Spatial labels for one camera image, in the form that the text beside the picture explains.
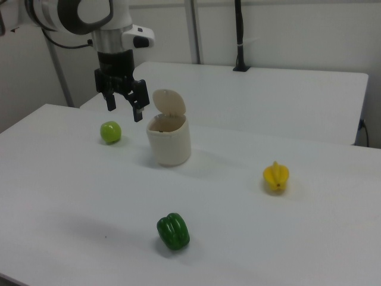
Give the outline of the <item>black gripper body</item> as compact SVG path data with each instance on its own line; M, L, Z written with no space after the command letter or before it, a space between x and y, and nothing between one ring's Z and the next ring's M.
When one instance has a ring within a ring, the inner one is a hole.
M135 62L130 49L117 54L98 53L99 68L95 70L96 90L104 94L120 94L133 106L135 102L149 105L148 90L144 80L133 77Z

